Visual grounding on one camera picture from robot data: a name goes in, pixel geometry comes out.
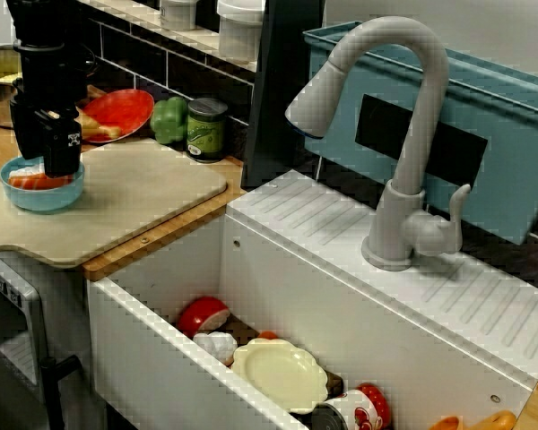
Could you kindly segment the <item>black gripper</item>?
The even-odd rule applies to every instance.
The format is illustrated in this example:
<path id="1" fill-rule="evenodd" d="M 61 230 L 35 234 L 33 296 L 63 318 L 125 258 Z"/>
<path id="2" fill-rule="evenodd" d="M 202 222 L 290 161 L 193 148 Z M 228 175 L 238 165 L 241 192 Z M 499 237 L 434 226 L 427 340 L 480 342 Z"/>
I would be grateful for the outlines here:
<path id="1" fill-rule="evenodd" d="M 82 126 L 76 103 L 86 97 L 90 50 L 83 44 L 15 44 L 22 76 L 13 83 L 13 129 L 25 159 L 42 157 L 48 177 L 80 166 Z"/>

